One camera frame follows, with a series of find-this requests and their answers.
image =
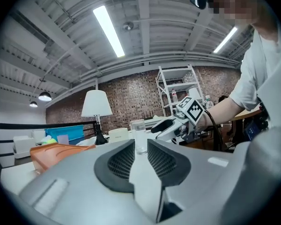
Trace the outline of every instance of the black railing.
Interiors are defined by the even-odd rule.
[[[78,125],[89,125],[92,124],[92,128],[84,129],[83,131],[93,130],[95,134],[95,124],[96,121],[87,121],[87,122],[75,122],[75,123],[60,123],[60,124],[13,124],[13,123],[0,123],[0,129],[11,129],[11,130],[22,130],[22,129],[46,129],[46,128],[64,128],[64,127],[72,127]],[[13,140],[0,140],[0,143],[13,143]],[[3,156],[11,156],[12,153],[0,154],[0,157]]]

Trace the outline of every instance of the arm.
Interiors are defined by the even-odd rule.
[[[254,63],[252,60],[253,48],[251,47],[244,55],[244,61],[241,66],[241,77],[238,80],[234,90],[229,98],[221,101],[208,111],[216,124],[227,122],[241,113],[244,109],[250,111],[257,106],[257,89],[254,73]],[[197,127],[211,126],[212,122],[206,113],[203,113]]]
[[[227,122],[244,110],[237,105],[231,98],[227,98],[214,107],[208,109],[216,124]],[[206,113],[203,113],[197,127],[212,126],[212,122]]]

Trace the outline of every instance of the cable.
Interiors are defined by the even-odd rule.
[[[207,111],[207,110],[205,110],[204,112],[208,115],[208,117],[210,118],[210,120],[211,120],[211,122],[212,122],[212,124],[214,126],[214,136],[215,136],[215,134],[217,134],[217,136],[218,136],[218,141],[219,141],[219,145],[220,145],[219,146],[219,151],[221,151],[222,150],[222,146],[223,146],[223,138],[222,138],[222,136],[220,134],[220,131],[217,128],[217,125],[216,125],[216,123],[214,121],[214,118],[211,116],[210,112]]]

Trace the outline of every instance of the fluorescent light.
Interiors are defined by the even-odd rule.
[[[222,47],[229,41],[229,39],[233,36],[233,34],[237,31],[237,28],[234,27],[230,33],[225,37],[225,39],[220,43],[220,45],[217,46],[217,48],[214,50],[214,53],[218,53]]]
[[[114,30],[114,27],[111,22],[111,18],[108,15],[105,6],[101,6],[96,8],[93,13],[95,14],[98,22],[101,25],[105,35],[107,36],[108,41],[110,42],[114,52],[116,53],[117,57],[125,56],[121,43],[118,39],[117,33]]]

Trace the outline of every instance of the white container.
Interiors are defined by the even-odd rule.
[[[111,130],[108,132],[108,135],[109,135],[108,143],[115,143],[115,142],[129,139],[128,129],[125,127]]]
[[[29,152],[30,148],[35,147],[34,138],[28,136],[15,136],[13,138],[16,153]]]
[[[177,97],[176,91],[174,89],[172,89],[172,97],[173,97],[174,103],[178,102],[178,97]]]
[[[148,153],[147,134],[144,119],[130,122],[132,136],[135,140],[135,151],[139,155]]]
[[[214,106],[214,103],[210,100],[210,96],[206,95],[206,109],[212,108]]]

